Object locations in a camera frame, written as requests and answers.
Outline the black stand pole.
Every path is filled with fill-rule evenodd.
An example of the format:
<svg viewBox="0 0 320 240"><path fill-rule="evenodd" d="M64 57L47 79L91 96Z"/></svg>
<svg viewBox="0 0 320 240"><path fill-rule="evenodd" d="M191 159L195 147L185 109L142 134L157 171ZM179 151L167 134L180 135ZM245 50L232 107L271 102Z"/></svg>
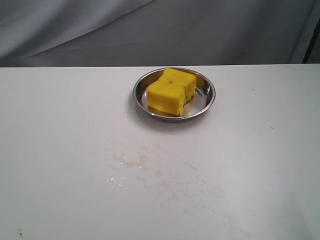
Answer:
<svg viewBox="0 0 320 240"><path fill-rule="evenodd" d="M317 22L317 24L316 24L316 26L314 28L312 37L310 39L310 42L309 42L308 47L307 47L307 50L306 50L305 55L303 57L302 64L307 64L308 63L309 58L311 56L311 53L313 51L313 48L314 48L314 46L316 44L319 32L320 32L320 20L318 20L318 22Z"/></svg>

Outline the yellow sponge block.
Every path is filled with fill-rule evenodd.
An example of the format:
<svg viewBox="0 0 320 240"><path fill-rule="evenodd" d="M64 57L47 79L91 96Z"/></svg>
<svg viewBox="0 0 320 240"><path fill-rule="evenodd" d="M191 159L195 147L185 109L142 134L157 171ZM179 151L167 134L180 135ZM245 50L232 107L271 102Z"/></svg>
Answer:
<svg viewBox="0 0 320 240"><path fill-rule="evenodd" d="M148 107L174 116L182 116L184 105L196 94L197 76L166 68L161 77L146 89Z"/></svg>

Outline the grey backdrop cloth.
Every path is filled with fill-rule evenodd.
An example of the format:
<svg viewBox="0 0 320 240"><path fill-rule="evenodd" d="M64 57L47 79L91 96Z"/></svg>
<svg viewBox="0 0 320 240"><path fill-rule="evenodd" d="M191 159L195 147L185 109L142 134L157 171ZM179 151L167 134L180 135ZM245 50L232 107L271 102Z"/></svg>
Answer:
<svg viewBox="0 0 320 240"><path fill-rule="evenodd" d="M317 0L3 0L2 67L301 63Z"/></svg>

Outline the orange liquid spill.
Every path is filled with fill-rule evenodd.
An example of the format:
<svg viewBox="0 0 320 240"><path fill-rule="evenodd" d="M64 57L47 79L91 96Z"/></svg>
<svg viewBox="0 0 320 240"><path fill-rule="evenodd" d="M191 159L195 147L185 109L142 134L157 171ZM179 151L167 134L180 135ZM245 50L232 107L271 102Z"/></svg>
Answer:
<svg viewBox="0 0 320 240"><path fill-rule="evenodd" d="M110 182L125 191L178 202L200 187L197 167L159 144L143 144L135 138L110 140L105 157L112 172Z"/></svg>

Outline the round stainless steel dish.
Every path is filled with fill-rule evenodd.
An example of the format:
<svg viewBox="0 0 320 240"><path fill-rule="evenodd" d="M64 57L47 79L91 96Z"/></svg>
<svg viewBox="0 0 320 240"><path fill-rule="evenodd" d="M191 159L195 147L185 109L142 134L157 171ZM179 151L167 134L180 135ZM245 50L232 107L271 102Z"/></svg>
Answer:
<svg viewBox="0 0 320 240"><path fill-rule="evenodd" d="M184 104L181 115L177 116L160 109L155 109L149 105L148 87L159 80L165 72L168 72L170 70L169 67L153 70L138 79L132 90L132 96L136 105L153 118L169 123L185 122L208 110L216 97L216 90L212 82L203 74L191 69L180 67L172 67L171 69L178 71L180 74L195 76L195 83L191 85L194 89L193 95Z"/></svg>

